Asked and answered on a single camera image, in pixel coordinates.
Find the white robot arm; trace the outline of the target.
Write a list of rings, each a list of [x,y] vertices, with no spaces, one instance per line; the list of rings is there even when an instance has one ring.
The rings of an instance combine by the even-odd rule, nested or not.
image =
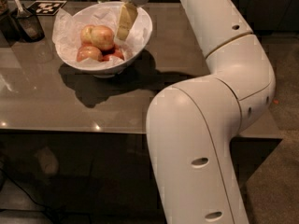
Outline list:
[[[209,75],[175,83],[146,120],[167,224],[249,224],[230,153],[233,137],[268,108],[276,79],[231,0],[180,0]]]

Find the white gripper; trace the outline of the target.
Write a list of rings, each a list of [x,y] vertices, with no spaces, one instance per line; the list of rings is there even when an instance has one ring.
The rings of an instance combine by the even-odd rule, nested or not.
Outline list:
[[[143,7],[149,0],[120,0],[124,2],[121,6],[114,42],[122,45],[135,23],[138,16],[137,7]]]

